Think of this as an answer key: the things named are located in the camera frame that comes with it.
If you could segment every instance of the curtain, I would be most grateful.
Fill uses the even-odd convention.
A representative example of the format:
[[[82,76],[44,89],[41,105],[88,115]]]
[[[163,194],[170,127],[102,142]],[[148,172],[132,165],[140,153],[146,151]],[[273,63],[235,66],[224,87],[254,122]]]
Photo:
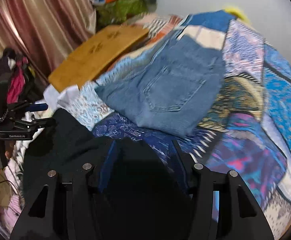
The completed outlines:
[[[11,47],[28,57],[47,85],[49,74],[95,33],[89,0],[0,0],[0,56]]]

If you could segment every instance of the patterned blanket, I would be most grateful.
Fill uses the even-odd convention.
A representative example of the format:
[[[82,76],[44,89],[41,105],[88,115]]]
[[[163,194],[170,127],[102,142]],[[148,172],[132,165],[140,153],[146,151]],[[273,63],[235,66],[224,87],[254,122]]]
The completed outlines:
[[[96,83],[88,82],[67,110],[95,136],[145,140],[181,189],[187,185],[172,140],[213,171],[237,170],[277,240],[291,224],[291,66],[259,33],[223,11],[189,15],[181,23],[173,17],[149,22],[147,16],[143,24],[151,28],[150,44],[122,57]],[[148,64],[160,49],[159,38],[174,27],[178,35],[189,35],[201,46],[222,49],[226,63],[222,89],[186,139],[137,127],[94,92],[96,86]],[[217,200],[216,193],[215,219]]]

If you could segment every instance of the cutting board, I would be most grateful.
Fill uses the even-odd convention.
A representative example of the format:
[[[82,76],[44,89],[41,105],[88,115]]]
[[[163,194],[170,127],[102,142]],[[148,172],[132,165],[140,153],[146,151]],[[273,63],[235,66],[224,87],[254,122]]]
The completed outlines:
[[[74,50],[61,65],[49,75],[56,90],[94,80],[118,57],[144,39],[148,29],[133,26],[110,25]]]

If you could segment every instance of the pink clothing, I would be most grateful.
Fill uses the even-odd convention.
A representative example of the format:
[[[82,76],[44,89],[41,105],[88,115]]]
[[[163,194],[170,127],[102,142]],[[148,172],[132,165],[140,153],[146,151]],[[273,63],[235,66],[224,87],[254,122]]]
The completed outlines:
[[[21,94],[24,85],[25,80],[23,76],[23,70],[21,68],[21,64],[17,64],[17,66],[15,67],[15,72],[11,79],[9,91],[7,93],[8,104],[16,103],[18,101],[19,95]]]
[[[9,206],[4,209],[4,224],[7,230],[11,233],[13,227],[21,214],[20,199],[18,195],[11,197]]]

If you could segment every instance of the cable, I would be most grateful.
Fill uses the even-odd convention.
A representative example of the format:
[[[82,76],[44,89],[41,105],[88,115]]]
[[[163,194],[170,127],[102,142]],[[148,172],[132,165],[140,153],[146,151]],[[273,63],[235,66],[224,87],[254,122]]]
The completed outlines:
[[[12,207],[10,207],[10,206],[2,207],[2,208],[6,208],[6,209],[9,208],[9,209],[11,209],[11,210],[15,213],[16,216],[20,216],[20,212],[16,211],[14,208],[12,208]]]
[[[12,159],[13,159],[13,160],[16,162],[16,164],[18,165],[20,171],[24,171],[22,165],[18,162],[17,158],[14,157],[14,156],[12,156]]]
[[[7,167],[9,168],[9,171],[11,172],[11,174],[12,174],[12,176],[13,176],[13,178],[14,178],[15,183],[18,185],[18,182],[16,181],[16,177],[15,177],[14,173],[12,172],[12,170],[11,170],[9,164],[7,165]]]
[[[15,185],[10,181],[10,180],[5,179],[5,180],[3,180],[3,181],[0,181],[0,184],[3,183],[3,182],[8,182],[8,183],[10,183],[10,184],[14,187],[14,189],[15,189],[17,195],[19,196],[19,198],[21,199],[21,196],[20,196],[20,194],[19,194],[19,192],[18,192],[16,186],[15,186]]]

